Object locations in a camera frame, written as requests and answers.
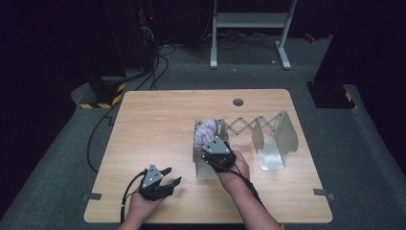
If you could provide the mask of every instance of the forearm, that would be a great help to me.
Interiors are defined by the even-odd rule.
[[[243,190],[231,195],[245,227],[248,230],[281,229],[275,219],[248,191]]]
[[[145,218],[136,214],[128,214],[125,221],[120,225],[119,230],[138,230],[143,225]]]

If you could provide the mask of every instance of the dark floor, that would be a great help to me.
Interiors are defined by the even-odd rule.
[[[323,187],[336,195],[329,202],[333,221],[286,224],[286,229],[406,229],[406,178],[377,133],[354,85],[345,85],[356,108],[316,108],[306,82],[313,81],[330,39],[310,44],[288,38],[285,50],[292,69],[284,71],[273,42],[247,39],[234,50],[218,51],[218,67],[209,68],[210,49],[175,46],[165,56],[169,68],[159,90],[285,88],[292,97]],[[232,41],[220,46],[233,47]],[[174,47],[161,50],[169,54]],[[161,61],[157,76],[165,69]],[[146,77],[131,81],[137,88]],[[148,90],[151,80],[139,90]],[[84,86],[72,93],[78,102]],[[119,107],[111,112],[113,117]],[[89,137],[106,109],[78,108],[39,162],[0,222],[0,229],[116,229],[119,223],[87,223],[86,200],[96,174],[86,161]],[[102,161],[112,126],[103,120],[91,141],[90,159]],[[182,229],[239,229],[230,225],[188,225]],[[146,225],[145,229],[179,229]]]

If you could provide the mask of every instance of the cable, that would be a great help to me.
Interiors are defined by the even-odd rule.
[[[241,172],[238,173],[238,172],[232,171],[232,170],[230,170],[230,169],[226,169],[226,168],[224,168],[224,167],[222,167],[222,166],[217,165],[217,164],[214,163],[213,161],[207,161],[207,164],[209,164],[209,165],[212,166],[212,167],[215,166],[216,168],[219,168],[219,169],[223,170],[223,171],[226,172],[226,173],[235,174],[235,175],[237,175],[239,178],[241,178],[241,179],[244,181],[245,185],[246,185],[246,186],[248,187],[248,189],[250,190],[251,194],[254,196],[254,198],[255,198],[255,199],[260,203],[260,205],[262,205],[262,207],[266,210],[265,206],[263,205],[262,201],[261,201],[260,198],[259,198],[259,194],[258,194],[257,190],[255,189],[254,184],[251,183],[251,181],[250,181],[249,179],[247,179],[245,176],[243,176],[243,175],[241,174]]]
[[[111,111],[113,111],[114,108],[117,107],[114,106],[112,108],[110,108],[98,121],[98,123],[96,124],[96,126],[93,128],[92,134],[90,134],[89,140],[87,141],[87,151],[86,151],[86,158],[87,158],[87,164],[89,165],[90,169],[92,169],[93,172],[98,173],[99,171],[96,170],[96,168],[92,165],[92,163],[90,162],[90,145],[92,143],[92,139],[93,139],[93,135],[96,132],[96,129],[98,128],[99,124],[102,122],[103,119],[109,119],[108,121],[108,125],[109,126],[113,126],[114,124],[111,123],[112,117],[107,117],[108,114],[110,114]]]
[[[162,56],[158,56],[158,60],[159,60],[159,58],[164,59],[164,60],[167,62],[167,66],[166,66],[165,69],[161,72],[161,74],[158,76],[158,78],[156,78],[156,79],[153,80],[153,82],[152,82],[151,87],[149,88],[149,90],[151,90],[152,87],[154,87],[155,90],[158,89],[157,86],[156,86],[156,82],[164,75],[165,72],[167,72],[167,70],[168,70],[168,68],[169,68],[169,61],[168,61],[168,59],[167,59],[166,57],[162,57]]]
[[[124,222],[125,203],[126,203],[127,198],[128,198],[129,196],[131,196],[131,195],[137,193],[137,192],[134,192],[134,193],[131,193],[131,194],[128,195],[128,191],[129,191],[129,189],[131,188],[131,185],[134,183],[134,181],[135,181],[136,179],[138,179],[138,177],[140,177],[141,175],[147,175],[147,171],[148,171],[147,169],[144,169],[142,172],[140,172],[140,173],[138,173],[136,176],[134,176],[134,178],[132,178],[132,180],[129,182],[127,188],[125,189],[125,193],[124,193],[124,195],[123,195],[123,200],[122,200],[122,209],[121,209],[121,212],[120,212],[120,222],[121,222],[121,223]]]

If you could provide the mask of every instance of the table top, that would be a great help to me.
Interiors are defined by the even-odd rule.
[[[233,105],[243,99],[242,106]],[[250,166],[251,181],[271,215],[282,223],[323,223],[332,220],[305,135],[288,91],[284,89],[136,91],[124,95],[90,199],[88,222],[119,222],[124,191],[130,180],[154,164],[172,167],[161,185],[178,176],[182,181],[172,196],[147,220],[150,223],[239,223],[240,215],[218,180],[197,180],[192,162],[195,120],[238,117],[268,120],[287,111],[299,139],[296,152],[287,154],[285,169],[262,171],[248,128],[229,132],[232,150],[240,150]],[[139,185],[137,180],[131,190]]]

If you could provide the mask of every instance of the human hand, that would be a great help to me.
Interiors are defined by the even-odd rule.
[[[155,201],[145,200],[142,195],[136,192],[131,196],[128,214],[119,229],[139,229],[144,221],[148,219],[155,209],[162,203],[162,201],[164,201],[164,198]]]
[[[234,151],[234,155],[237,157],[236,163],[230,170],[236,173],[241,173],[242,176],[250,179],[250,168],[245,161],[244,156],[238,150]],[[242,178],[231,172],[218,172],[217,176],[224,190],[231,196],[242,191],[248,191],[247,185]]]

